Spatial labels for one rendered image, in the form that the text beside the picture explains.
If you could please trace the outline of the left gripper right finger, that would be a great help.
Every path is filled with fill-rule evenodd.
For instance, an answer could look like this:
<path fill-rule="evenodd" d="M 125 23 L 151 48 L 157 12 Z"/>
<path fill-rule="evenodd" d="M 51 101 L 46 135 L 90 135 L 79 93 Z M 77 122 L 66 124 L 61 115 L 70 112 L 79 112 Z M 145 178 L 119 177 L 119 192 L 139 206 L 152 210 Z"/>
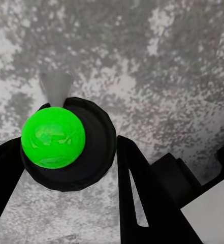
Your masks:
<path fill-rule="evenodd" d="M 121 244 L 203 244 L 137 145 L 117 136 Z M 149 227 L 137 224 L 131 170 Z"/>

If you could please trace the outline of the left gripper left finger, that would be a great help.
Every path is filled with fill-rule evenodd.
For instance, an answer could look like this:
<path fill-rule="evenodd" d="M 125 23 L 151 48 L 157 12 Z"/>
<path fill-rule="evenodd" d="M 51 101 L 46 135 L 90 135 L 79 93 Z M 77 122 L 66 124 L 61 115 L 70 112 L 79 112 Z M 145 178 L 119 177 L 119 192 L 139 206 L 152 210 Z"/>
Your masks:
<path fill-rule="evenodd" d="M 0 145 L 0 217 L 25 169 L 20 140 L 18 137 Z"/>

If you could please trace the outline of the insectifuge atomizer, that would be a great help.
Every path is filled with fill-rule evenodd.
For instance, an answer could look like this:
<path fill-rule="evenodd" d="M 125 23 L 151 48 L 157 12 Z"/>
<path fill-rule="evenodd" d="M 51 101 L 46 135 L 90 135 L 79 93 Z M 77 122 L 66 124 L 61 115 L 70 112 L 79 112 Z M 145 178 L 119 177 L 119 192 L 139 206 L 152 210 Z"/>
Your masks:
<path fill-rule="evenodd" d="M 26 121 L 20 140 L 25 170 L 44 187 L 73 192 L 101 180 L 114 164 L 117 135 L 109 114 L 96 103 L 67 95 L 70 74 L 42 73 L 49 100 Z"/>

